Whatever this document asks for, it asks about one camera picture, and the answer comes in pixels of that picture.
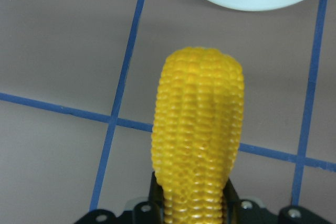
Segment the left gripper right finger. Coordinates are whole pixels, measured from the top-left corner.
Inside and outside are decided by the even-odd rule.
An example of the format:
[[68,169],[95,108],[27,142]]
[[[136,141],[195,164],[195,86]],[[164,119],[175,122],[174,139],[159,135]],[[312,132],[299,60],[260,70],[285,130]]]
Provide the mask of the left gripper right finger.
[[223,193],[227,204],[227,223],[330,223],[301,206],[289,205],[274,214],[258,198],[240,198],[230,180],[227,181]]

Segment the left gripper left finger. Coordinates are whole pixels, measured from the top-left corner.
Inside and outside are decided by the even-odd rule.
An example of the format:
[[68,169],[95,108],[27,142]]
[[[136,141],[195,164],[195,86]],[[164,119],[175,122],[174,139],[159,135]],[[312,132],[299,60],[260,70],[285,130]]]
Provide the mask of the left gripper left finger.
[[149,194],[144,200],[130,202],[119,216],[106,209],[95,209],[76,223],[163,223],[163,190],[152,173]]

